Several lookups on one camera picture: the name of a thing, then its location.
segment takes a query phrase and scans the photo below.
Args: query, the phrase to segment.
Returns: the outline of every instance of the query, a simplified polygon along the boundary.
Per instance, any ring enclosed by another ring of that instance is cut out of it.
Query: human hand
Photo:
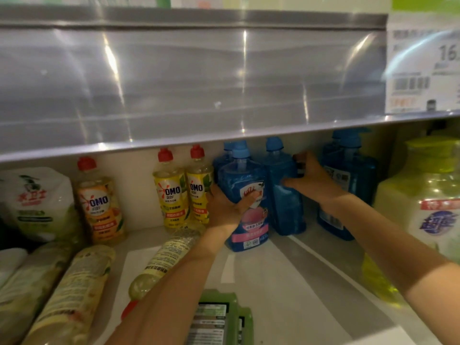
[[[251,192],[235,204],[225,196],[219,186],[212,184],[211,191],[206,192],[208,201],[206,209],[209,213],[207,227],[220,227],[225,230],[226,237],[229,237],[240,223],[243,213],[249,209],[258,196],[257,191]]]
[[[336,184],[325,169],[319,164],[312,151],[296,155],[297,161],[305,162],[305,175],[302,178],[286,178],[283,185],[299,191],[304,196],[324,206],[336,197],[348,194]]]

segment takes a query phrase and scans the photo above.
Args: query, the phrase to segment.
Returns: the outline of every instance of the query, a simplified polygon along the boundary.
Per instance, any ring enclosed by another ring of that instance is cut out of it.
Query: orange label
[[[93,243],[104,243],[123,233],[123,218],[112,182],[78,189],[78,197],[91,228]]]

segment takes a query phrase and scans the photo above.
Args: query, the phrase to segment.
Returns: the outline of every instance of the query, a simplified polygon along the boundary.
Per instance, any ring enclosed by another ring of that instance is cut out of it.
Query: price tag
[[[397,12],[387,31],[385,112],[460,109],[460,17]]]

